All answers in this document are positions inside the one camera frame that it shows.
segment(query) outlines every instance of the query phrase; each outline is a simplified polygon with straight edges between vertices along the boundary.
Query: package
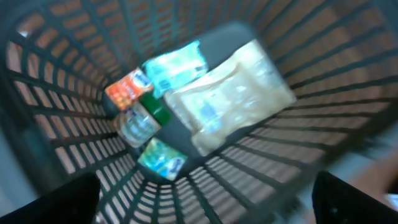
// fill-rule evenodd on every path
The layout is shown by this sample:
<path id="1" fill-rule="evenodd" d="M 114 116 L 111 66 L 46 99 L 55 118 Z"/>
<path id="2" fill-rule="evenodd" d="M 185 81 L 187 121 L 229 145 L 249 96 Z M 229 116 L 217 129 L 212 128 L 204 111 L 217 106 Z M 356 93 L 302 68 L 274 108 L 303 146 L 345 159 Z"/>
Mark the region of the package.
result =
<path id="1" fill-rule="evenodd" d="M 202 77 L 208 71 L 199 50 L 199 41 L 182 49 L 152 58 L 144 63 L 146 74 L 152 80 L 155 98 L 171 89 L 180 88 Z"/>
<path id="2" fill-rule="evenodd" d="M 150 93 L 146 93 L 126 111 L 117 115 L 113 124 L 118 134 L 137 148 L 169 121 L 169 112 Z"/>
<path id="3" fill-rule="evenodd" d="M 105 93 L 119 110 L 124 111 L 132 106 L 141 95 L 152 90 L 152 82 L 140 68 L 137 68 L 116 83 L 108 86 Z"/>
<path id="4" fill-rule="evenodd" d="M 174 180 L 186 160 L 186 155 L 152 138 L 138 162 L 160 176 Z"/>
<path id="5" fill-rule="evenodd" d="M 205 76 L 165 94 L 202 156 L 219 148 L 235 130 L 256 124 L 295 100 L 256 40 Z"/>

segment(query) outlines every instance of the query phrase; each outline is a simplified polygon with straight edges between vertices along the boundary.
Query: green lid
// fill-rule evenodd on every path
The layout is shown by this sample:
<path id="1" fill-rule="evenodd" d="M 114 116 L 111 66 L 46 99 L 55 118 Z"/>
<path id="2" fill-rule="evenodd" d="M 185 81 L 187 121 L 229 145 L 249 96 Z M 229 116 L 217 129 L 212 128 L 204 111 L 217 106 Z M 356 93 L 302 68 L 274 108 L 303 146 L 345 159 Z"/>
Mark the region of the green lid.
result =
<path id="1" fill-rule="evenodd" d="M 139 102 L 161 126 L 165 126 L 170 121 L 169 112 L 152 96 L 151 93 L 143 94 L 139 98 Z"/>

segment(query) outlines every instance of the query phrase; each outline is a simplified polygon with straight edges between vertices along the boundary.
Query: blue package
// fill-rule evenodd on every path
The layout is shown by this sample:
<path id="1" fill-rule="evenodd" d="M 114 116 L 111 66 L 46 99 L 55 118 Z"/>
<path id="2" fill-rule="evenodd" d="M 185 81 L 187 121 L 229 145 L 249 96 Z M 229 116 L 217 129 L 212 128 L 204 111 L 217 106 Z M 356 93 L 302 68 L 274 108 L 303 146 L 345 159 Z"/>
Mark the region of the blue package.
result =
<path id="1" fill-rule="evenodd" d="M 154 84 L 155 98 L 159 99 L 166 91 L 181 88 L 207 73 L 208 66 L 199 44 L 196 40 L 144 63 L 146 74 Z"/>

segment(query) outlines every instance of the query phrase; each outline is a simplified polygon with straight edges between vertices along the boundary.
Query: bottle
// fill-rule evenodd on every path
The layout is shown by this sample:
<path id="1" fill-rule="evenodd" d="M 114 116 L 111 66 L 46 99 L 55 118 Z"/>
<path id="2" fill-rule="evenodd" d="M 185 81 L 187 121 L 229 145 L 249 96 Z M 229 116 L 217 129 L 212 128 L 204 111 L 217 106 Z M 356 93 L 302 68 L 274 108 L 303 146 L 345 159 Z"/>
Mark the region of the bottle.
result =
<path id="1" fill-rule="evenodd" d="M 118 134 L 132 147 L 140 147 L 170 121 L 169 112 L 152 96 L 143 94 L 115 119 Z"/>

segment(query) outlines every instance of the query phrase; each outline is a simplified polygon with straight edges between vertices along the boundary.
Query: beige package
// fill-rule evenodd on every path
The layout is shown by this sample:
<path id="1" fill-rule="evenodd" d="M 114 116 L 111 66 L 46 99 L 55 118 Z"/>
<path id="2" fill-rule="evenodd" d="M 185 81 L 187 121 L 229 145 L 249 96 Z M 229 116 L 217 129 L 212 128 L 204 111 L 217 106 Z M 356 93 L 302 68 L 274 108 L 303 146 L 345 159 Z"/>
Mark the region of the beige package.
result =
<path id="1" fill-rule="evenodd" d="M 235 130 L 270 117 L 296 99 L 253 40 L 205 76 L 168 91 L 165 100 L 205 156 Z"/>

